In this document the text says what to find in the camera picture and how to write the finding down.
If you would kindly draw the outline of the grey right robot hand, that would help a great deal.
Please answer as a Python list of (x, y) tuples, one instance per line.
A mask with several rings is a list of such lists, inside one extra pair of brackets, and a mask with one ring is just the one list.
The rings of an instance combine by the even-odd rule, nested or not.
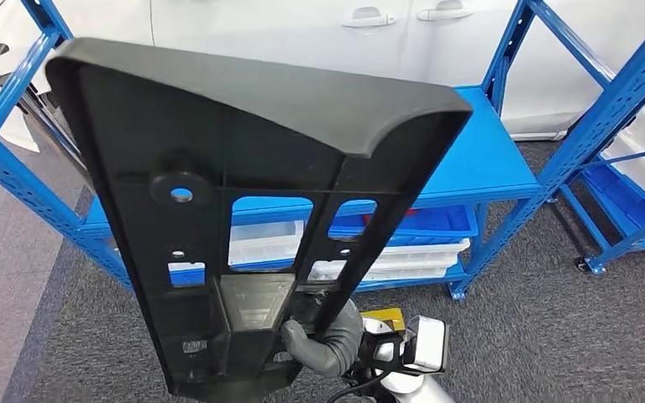
[(281, 326), (286, 351), (297, 362), (326, 378), (341, 377), (349, 370), (358, 357), (363, 334), (363, 318), (352, 300), (347, 300), (320, 341), (309, 338), (295, 320)]

